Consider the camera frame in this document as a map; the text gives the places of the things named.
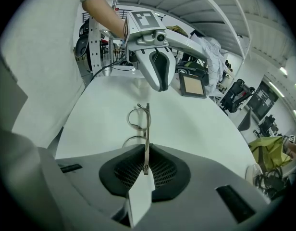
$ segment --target eyeglasses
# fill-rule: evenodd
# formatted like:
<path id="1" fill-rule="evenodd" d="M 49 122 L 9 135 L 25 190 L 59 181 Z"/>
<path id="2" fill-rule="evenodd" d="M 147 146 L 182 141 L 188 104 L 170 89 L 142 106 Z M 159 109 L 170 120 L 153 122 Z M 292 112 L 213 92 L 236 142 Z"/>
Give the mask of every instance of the eyeglasses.
<path id="1" fill-rule="evenodd" d="M 149 170 L 149 127 L 151 125 L 151 116 L 150 116 L 150 109 L 149 109 L 149 103 L 147 103 L 146 108 L 144 108 L 143 106 L 141 106 L 139 103 L 137 104 L 137 106 L 139 107 L 138 109 L 134 109 L 132 110 L 128 116 L 127 116 L 127 122 L 128 124 L 133 127 L 134 129 L 136 129 L 137 131 L 141 131 L 143 132 L 143 135 L 136 135 L 136 136 L 132 136 L 130 138 L 128 138 L 124 143 L 123 143 L 123 147 L 125 146 L 125 144 L 132 139 L 144 139 L 145 142 L 145 160 L 144 160 L 144 175 L 148 175 L 148 170 Z M 146 113 L 146 118 L 147 118 L 147 127 L 146 128 L 142 128 L 140 125 L 137 124 L 133 124 L 130 122 L 130 115 L 132 112 L 134 111 L 139 111 L 139 110 L 144 110 Z"/>

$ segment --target person's arm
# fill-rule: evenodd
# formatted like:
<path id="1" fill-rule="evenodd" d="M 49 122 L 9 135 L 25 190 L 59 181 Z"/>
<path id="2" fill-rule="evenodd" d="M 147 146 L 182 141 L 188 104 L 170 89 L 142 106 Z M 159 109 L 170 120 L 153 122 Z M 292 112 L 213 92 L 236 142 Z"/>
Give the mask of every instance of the person's arm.
<path id="1" fill-rule="evenodd" d="M 96 21 L 123 39 L 124 21 L 105 0 L 85 0 L 82 7 Z"/>

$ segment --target desk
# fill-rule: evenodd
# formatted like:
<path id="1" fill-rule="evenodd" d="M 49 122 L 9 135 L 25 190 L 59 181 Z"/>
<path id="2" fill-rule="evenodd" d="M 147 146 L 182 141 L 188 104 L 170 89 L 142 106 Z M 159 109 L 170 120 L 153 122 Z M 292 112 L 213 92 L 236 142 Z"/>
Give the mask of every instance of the desk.
<path id="1" fill-rule="evenodd" d="M 150 103 L 150 142 L 220 162 L 241 177 L 255 163 L 247 143 L 210 99 L 137 88 L 127 76 L 97 77 L 74 106 L 62 132 L 56 158 L 98 154 L 122 147 L 136 135 L 126 121 L 137 103 Z"/>

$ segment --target white cloth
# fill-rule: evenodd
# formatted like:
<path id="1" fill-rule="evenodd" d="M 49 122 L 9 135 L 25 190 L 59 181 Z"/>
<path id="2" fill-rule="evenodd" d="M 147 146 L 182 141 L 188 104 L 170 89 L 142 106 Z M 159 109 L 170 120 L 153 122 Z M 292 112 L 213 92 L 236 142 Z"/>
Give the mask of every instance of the white cloth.
<path id="1" fill-rule="evenodd" d="M 28 96 L 12 132 L 36 146 L 48 147 L 85 87 L 73 53 L 79 1 L 25 0 L 0 39 L 0 52 Z"/>
<path id="2" fill-rule="evenodd" d="M 205 38 L 199 38 L 195 34 L 192 35 L 191 40 L 200 44 L 204 51 L 204 54 L 208 62 L 209 71 L 209 93 L 212 93 L 216 89 L 216 85 L 219 81 L 222 81 L 223 71 L 226 68 L 225 58 L 220 53 L 220 47 L 217 43 L 209 42 Z"/>

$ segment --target white tabletop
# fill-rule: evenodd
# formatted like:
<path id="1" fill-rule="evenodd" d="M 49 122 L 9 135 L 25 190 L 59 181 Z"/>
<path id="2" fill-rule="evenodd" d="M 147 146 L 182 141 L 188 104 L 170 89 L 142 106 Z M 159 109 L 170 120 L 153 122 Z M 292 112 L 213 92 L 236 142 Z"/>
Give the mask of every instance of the white tabletop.
<path id="1" fill-rule="evenodd" d="M 95 78 L 73 108 L 62 132 L 56 158 L 107 152 L 122 147 L 137 131 L 127 114 L 150 103 L 150 142 L 213 159 L 241 177 L 255 163 L 242 135 L 210 99 L 182 97 L 172 87 L 165 92 L 138 88 L 128 76 Z"/>

